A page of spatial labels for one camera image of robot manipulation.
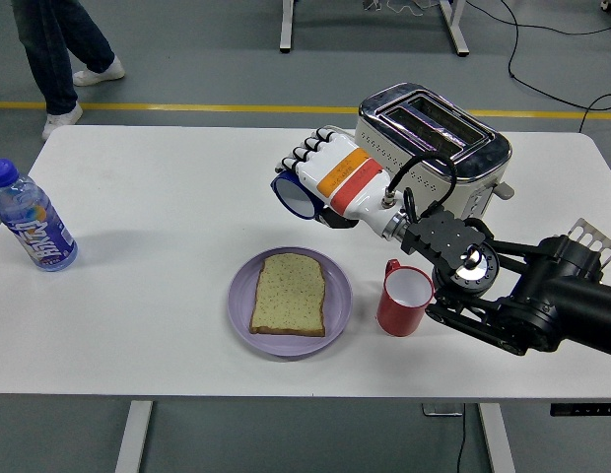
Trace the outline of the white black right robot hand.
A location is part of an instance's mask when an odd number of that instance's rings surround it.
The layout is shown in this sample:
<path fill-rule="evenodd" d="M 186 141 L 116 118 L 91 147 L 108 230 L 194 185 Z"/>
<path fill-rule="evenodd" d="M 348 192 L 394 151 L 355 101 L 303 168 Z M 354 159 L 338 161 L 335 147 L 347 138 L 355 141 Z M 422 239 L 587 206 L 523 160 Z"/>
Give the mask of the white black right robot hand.
<path fill-rule="evenodd" d="M 276 166 L 271 188 L 293 215 L 334 228 L 366 223 L 379 237 L 401 229 L 401 194 L 388 189 L 388 172 L 353 138 L 316 129 Z"/>

